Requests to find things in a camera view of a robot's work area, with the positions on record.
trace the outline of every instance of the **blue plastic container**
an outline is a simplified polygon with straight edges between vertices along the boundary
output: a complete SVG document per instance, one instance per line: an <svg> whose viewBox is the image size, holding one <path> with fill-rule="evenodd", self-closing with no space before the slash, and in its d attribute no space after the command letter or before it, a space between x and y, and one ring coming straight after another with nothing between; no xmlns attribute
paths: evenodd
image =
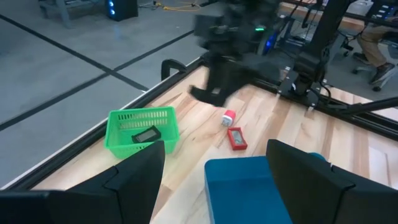
<svg viewBox="0 0 398 224"><path fill-rule="evenodd" d="M265 156L213 159L205 164L213 224L291 224Z"/></svg>

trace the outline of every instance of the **cable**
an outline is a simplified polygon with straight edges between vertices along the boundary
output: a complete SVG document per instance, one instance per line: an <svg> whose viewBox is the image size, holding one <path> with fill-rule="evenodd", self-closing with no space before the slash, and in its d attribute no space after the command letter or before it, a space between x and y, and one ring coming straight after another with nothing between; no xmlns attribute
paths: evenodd
<svg viewBox="0 0 398 224"><path fill-rule="evenodd" d="M310 30L311 30L311 27L312 27L312 23L313 23L313 20L315 19L315 17L317 16L317 14L318 14L318 11L319 11L319 9L317 9L317 11L314 13L314 15L313 15L313 17L312 17L312 19L311 19L311 22L309 23L309 25L308 25L308 29L307 29L307 33L305 34L305 37L304 37L304 41L307 41L307 36L308 36L308 33L310 32Z"/></svg>
<svg viewBox="0 0 398 224"><path fill-rule="evenodd" d="M163 10L168 10L168 11L177 11L177 12L196 12L201 9L201 7L197 4L197 0L195 2L180 2L182 4L188 4L187 6L179 6L179 7L171 7L171 6L165 6L163 5L160 1L156 2L154 1L154 6L161 7Z"/></svg>
<svg viewBox="0 0 398 224"><path fill-rule="evenodd" d="M319 84L321 85L322 88L324 88L328 92L328 100L326 102L326 105L329 105L331 100L331 91L329 90L329 88L325 86L325 84L323 84L322 80L319 81Z"/></svg>

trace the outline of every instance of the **small red box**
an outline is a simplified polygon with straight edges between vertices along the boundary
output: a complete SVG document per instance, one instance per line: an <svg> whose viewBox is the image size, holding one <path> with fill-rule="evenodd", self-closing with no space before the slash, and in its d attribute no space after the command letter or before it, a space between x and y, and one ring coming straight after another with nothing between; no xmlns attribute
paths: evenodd
<svg viewBox="0 0 398 224"><path fill-rule="evenodd" d="M228 139L231 143L232 150L245 150L248 144L243 138L241 128L228 128Z"/></svg>

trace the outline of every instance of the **plastic basket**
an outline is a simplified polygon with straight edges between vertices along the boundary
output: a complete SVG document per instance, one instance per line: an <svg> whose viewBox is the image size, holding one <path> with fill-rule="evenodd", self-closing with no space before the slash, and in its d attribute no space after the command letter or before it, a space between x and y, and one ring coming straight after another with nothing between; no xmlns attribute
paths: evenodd
<svg viewBox="0 0 398 224"><path fill-rule="evenodd" d="M180 135L175 110L171 106L111 111L106 127L105 148L117 158L125 159L153 143L135 144L131 139L132 135L153 125L162 133L165 152L172 153Z"/></svg>

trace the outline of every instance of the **wooden table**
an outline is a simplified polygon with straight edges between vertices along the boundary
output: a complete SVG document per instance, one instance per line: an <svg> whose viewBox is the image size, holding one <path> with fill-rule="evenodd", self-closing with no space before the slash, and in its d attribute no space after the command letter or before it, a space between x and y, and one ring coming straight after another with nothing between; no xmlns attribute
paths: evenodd
<svg viewBox="0 0 398 224"><path fill-rule="evenodd" d="M313 3L313 2L315 2L315 0L303 0L303 2ZM290 12L292 12L294 7L295 7L295 5L293 5L293 4L283 2L280 5L279 12L283 13L283 14L290 14ZM306 7L299 6L296 9L296 11L294 12L293 17L294 18L304 18L305 15L307 14L307 12L308 12L308 9ZM314 22L318 22L322 16L322 12L316 13L316 11L312 10L310 16L308 17L308 22L310 22L312 20L313 16L315 16ZM365 25L364 25L363 21L348 18L348 17L344 17L340 24L341 29L349 30L349 31L353 31L353 32L361 32L364 29L364 26Z"/></svg>
<svg viewBox="0 0 398 224"><path fill-rule="evenodd" d="M167 155L162 185L151 223L209 223L204 191L204 163L225 157L263 156L268 139L278 139L305 152L318 152L333 164L398 189L398 142L378 136L319 111L280 99L268 91L247 86L228 101L237 113L249 147L232 151L221 125L225 108L194 100L189 85L203 86L207 68L196 69L186 79L148 106L173 106L181 139ZM332 96L346 103L368 100L332 89ZM378 113L398 118L398 111ZM34 189L69 189L117 164L103 147L103 139L87 148Z"/></svg>

